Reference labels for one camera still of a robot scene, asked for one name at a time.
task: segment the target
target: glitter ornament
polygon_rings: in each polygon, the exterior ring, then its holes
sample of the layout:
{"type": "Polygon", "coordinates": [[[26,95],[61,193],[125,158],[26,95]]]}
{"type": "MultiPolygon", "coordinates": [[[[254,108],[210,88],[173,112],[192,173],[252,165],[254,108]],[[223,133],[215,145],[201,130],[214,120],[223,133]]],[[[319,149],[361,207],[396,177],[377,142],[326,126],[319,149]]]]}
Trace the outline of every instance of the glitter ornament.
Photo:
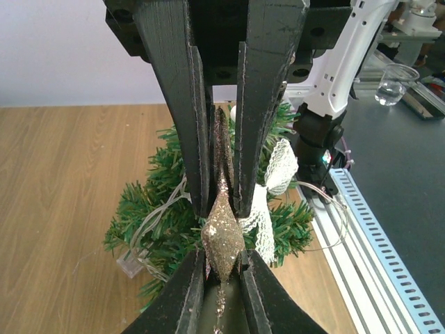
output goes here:
{"type": "Polygon", "coordinates": [[[207,258],[221,282],[227,282],[238,254],[245,249],[243,231],[229,202],[233,165],[229,132],[224,111],[215,112],[215,166],[218,173],[217,195],[201,238],[207,258]]]}
{"type": "Polygon", "coordinates": [[[219,328],[214,328],[213,329],[213,334],[224,334],[222,330],[220,330],[219,328]]]}
{"type": "Polygon", "coordinates": [[[225,309],[225,294],[223,287],[218,290],[217,301],[216,301],[216,316],[221,318],[224,314],[225,309]]]}

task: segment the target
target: wooden surface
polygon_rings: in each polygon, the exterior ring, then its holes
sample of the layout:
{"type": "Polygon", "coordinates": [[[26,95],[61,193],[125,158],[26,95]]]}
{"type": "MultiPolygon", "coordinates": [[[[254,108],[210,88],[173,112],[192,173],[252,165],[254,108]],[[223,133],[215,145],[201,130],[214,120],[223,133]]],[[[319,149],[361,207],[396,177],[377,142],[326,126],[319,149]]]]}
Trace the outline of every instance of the wooden surface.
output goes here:
{"type": "MultiPolygon", "coordinates": [[[[0,333],[115,334],[136,318],[150,276],[127,278],[102,240],[170,124],[162,105],[0,109],[0,333]]],[[[329,333],[355,333],[323,252],[274,271],[329,333]]]]}

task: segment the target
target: plastic cup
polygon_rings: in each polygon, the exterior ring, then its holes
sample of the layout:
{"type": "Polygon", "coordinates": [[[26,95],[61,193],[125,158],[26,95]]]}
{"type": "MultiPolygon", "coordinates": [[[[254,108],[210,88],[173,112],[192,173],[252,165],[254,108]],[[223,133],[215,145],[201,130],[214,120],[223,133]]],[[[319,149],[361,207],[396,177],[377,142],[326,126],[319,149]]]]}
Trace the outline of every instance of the plastic cup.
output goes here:
{"type": "Polygon", "coordinates": [[[410,66],[389,64],[375,92],[375,99],[383,106],[393,106],[418,78],[419,73],[410,66]]]}

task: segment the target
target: white lace ribbon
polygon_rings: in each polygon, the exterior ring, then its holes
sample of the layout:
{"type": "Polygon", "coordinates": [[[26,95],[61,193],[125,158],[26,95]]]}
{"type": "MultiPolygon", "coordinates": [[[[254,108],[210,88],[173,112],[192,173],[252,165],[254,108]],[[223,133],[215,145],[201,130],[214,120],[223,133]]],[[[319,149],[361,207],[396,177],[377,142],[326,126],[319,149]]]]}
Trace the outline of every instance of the white lace ribbon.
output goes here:
{"type": "Polygon", "coordinates": [[[267,205],[267,193],[274,196],[284,193],[297,170],[297,158],[291,144],[283,138],[277,143],[270,156],[264,180],[266,185],[255,185],[250,216],[239,219],[243,232],[249,232],[258,226],[256,250],[268,264],[275,261],[275,242],[267,205]]]}

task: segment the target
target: water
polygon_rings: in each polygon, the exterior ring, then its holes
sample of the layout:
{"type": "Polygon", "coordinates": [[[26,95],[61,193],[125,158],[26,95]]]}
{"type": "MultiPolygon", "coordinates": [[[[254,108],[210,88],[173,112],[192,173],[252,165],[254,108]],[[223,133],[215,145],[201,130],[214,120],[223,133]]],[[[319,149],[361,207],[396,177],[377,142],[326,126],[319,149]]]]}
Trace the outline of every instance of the water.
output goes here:
{"type": "Polygon", "coordinates": [[[375,93],[375,99],[383,106],[393,106],[406,92],[406,87],[397,81],[382,80],[375,93]]]}

